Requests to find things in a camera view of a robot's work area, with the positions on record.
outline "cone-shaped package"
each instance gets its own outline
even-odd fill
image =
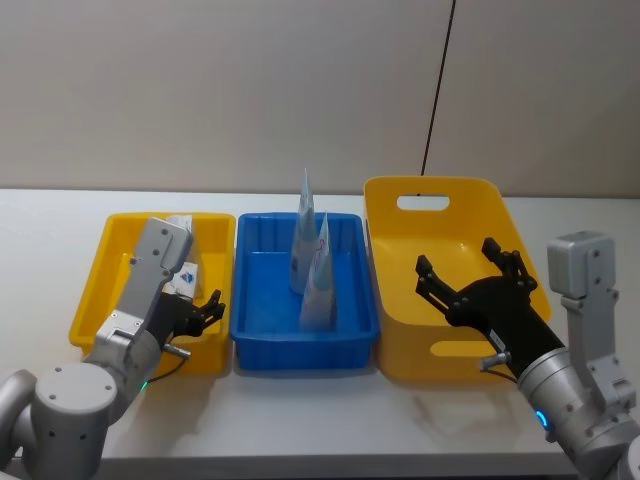
[[[329,222],[325,213],[302,300],[302,330],[330,330],[335,325],[335,280],[330,243]]]
[[[289,285],[291,290],[302,295],[307,286],[309,266],[316,249],[316,219],[313,212],[313,193],[311,183],[304,170],[304,183],[300,193],[298,219],[293,232],[293,246],[291,247],[291,261],[289,262]]]

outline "blue indicator light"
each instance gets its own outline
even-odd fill
[[[540,422],[540,425],[542,425],[542,428],[549,430],[549,420],[544,416],[544,413],[540,410],[536,410],[536,417],[538,417],[538,421]]]

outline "gray wall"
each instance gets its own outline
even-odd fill
[[[451,0],[0,0],[0,186],[419,174]],[[427,174],[640,196],[640,3],[458,0]]]

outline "printed logo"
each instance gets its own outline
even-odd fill
[[[180,275],[180,278],[187,283],[193,282],[193,275],[190,272],[183,273],[182,275]]]

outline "black cable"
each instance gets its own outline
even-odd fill
[[[451,26],[453,25],[453,14],[456,11],[456,0],[451,1],[451,13],[449,14],[449,25],[447,26],[447,36],[444,40],[444,49],[442,50],[442,61],[440,63],[440,73],[438,74],[438,84],[436,85],[436,94],[433,98],[433,107],[431,108],[431,120],[429,121],[429,133],[427,134],[427,144],[424,148],[424,158],[422,159],[422,170],[420,175],[424,175],[424,169],[427,166],[427,156],[429,155],[429,145],[431,144],[431,134],[433,133],[433,123],[436,118],[436,110],[438,109],[438,97],[440,96],[440,86],[442,85],[442,75],[444,73],[444,64],[447,60],[447,50],[449,49],[449,38],[451,37]]]
[[[496,375],[498,377],[502,377],[505,378],[507,380],[509,380],[510,382],[515,383],[516,385],[518,384],[518,381],[513,378],[511,375],[507,375],[505,373],[502,372],[496,372],[495,370],[482,370],[483,373],[490,373],[491,375]]]
[[[162,380],[163,378],[167,378],[169,375],[173,375],[178,370],[180,370],[184,364],[187,363],[187,359],[183,358],[180,360],[180,363],[176,365],[173,369],[169,370],[167,373],[163,373],[162,375],[158,375],[157,377],[153,377],[151,380],[147,381],[147,384],[157,382],[158,380]]]

